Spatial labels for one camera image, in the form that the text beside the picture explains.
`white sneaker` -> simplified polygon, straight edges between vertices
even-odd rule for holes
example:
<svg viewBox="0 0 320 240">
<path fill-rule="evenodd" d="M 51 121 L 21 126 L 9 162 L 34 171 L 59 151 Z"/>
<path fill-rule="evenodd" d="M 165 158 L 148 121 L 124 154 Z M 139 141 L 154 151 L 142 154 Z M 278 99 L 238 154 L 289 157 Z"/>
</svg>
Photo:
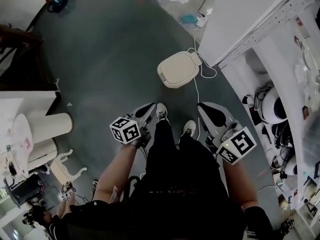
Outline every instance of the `white sneaker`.
<svg viewBox="0 0 320 240">
<path fill-rule="evenodd" d="M 186 124 L 184 125 L 183 128 L 183 133 L 181 136 L 183 135 L 189 135 L 189 136 L 193 136 L 195 134 L 195 131 L 197 129 L 197 125 L 196 122 L 193 120 L 189 120 L 188 122 L 186 122 Z"/>
<path fill-rule="evenodd" d="M 167 107 L 165 106 L 165 104 L 163 103 L 158 103 L 156 105 L 156 116 L 158 117 L 158 122 L 160 122 L 161 120 L 168 120 L 168 110 Z"/>
</svg>

